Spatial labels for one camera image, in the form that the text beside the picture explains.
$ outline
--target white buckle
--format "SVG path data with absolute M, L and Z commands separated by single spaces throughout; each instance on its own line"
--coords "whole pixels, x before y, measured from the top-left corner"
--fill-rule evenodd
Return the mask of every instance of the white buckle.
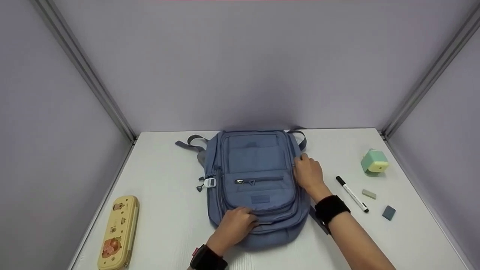
M 207 178 L 204 181 L 204 187 L 216 187 L 216 179 L 215 178 Z

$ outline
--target black wristband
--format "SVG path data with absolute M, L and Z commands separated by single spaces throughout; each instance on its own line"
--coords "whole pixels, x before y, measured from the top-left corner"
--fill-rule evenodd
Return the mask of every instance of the black wristband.
M 193 254 L 190 266 L 195 270 L 224 270 L 228 263 L 207 245 L 202 245 Z
M 350 213 L 350 209 L 337 195 L 325 197 L 315 205 L 315 216 L 322 221 L 330 234 L 328 224 L 336 215 L 343 212 Z

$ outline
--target metal frame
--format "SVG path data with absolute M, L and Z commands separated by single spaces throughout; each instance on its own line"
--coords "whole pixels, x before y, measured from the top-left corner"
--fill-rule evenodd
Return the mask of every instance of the metal frame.
M 85 82 L 88 84 L 92 92 L 102 104 L 105 111 L 122 132 L 124 136 L 133 144 L 137 135 L 128 124 L 125 116 L 120 111 L 120 108 L 108 92 L 105 85 L 100 80 L 93 65 L 87 58 L 85 52 L 72 30 L 68 27 L 65 19 L 60 14 L 57 6 L 52 0 L 30 0 L 34 5 L 47 27 L 52 32 L 55 39 L 58 41 L 62 49 L 68 55 L 75 68 L 82 75 Z
M 425 75 L 415 85 L 409 95 L 397 107 L 387 123 L 382 128 L 382 135 L 386 139 L 391 138 L 399 126 L 410 115 L 420 100 L 430 90 L 432 85 L 442 75 L 447 66 L 452 62 L 455 56 L 462 50 L 468 40 L 473 36 L 480 26 L 480 2 L 473 8 L 472 12 L 466 18 L 461 28 L 454 35 L 447 47 L 442 51 L 439 57 L 427 70 Z

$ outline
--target wall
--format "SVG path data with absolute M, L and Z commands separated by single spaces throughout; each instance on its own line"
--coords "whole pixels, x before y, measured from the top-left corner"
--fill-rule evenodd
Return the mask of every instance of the wall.
M 480 32 L 448 66 L 390 143 L 422 198 L 480 269 Z
M 29 1 L 0 36 L 0 268 L 66 269 L 130 144 Z
M 136 133 L 382 127 L 474 0 L 56 0 Z

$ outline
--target wrist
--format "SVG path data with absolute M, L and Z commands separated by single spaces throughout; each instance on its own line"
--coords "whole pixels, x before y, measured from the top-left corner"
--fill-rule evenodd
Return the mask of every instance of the wrist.
M 210 250 L 215 252 L 215 254 L 219 255 L 220 257 L 223 257 L 225 252 L 229 249 L 227 245 L 222 243 L 222 240 L 217 240 L 214 235 L 212 235 L 207 243 L 205 244 Z
M 333 195 L 330 189 L 325 184 L 316 184 L 313 186 L 309 186 L 305 189 L 307 193 L 312 197 L 315 204 L 317 204 L 322 199 Z

